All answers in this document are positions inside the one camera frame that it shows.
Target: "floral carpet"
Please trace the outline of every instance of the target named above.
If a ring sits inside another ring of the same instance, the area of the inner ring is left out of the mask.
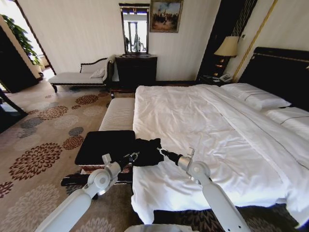
[[[32,232],[81,188],[62,187],[60,182],[80,170],[74,164],[79,147],[89,131],[100,127],[111,97],[97,87],[58,87],[54,93],[45,81],[8,97],[29,115],[0,134],[0,231]],[[92,201],[71,231],[123,232],[141,224],[131,207],[131,195],[130,185],[114,185]],[[239,211],[253,232],[296,231],[296,221],[282,204]],[[223,231],[211,210],[155,211],[155,223]]]

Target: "wooden dresser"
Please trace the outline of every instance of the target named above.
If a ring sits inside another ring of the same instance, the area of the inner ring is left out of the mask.
[[[123,87],[155,84],[157,56],[116,56],[119,82]]]

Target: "potted plant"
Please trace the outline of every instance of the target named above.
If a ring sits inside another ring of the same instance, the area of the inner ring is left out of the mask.
[[[27,32],[20,26],[16,25],[12,18],[9,18],[8,16],[3,14],[2,17],[9,26],[9,28],[11,29],[11,31],[13,32],[14,36],[17,38],[19,44],[21,45],[21,47],[31,60],[32,64],[35,65],[37,71],[41,73],[42,71],[39,56],[35,51],[32,50],[33,46],[30,44],[31,41],[25,36]]]

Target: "black headboard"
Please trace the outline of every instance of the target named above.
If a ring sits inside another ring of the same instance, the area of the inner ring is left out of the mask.
[[[309,111],[309,51],[257,47],[239,82]]]

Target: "framed painting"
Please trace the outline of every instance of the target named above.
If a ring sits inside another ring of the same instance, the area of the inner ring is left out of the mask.
[[[151,0],[150,32],[174,32],[179,29],[183,0]]]

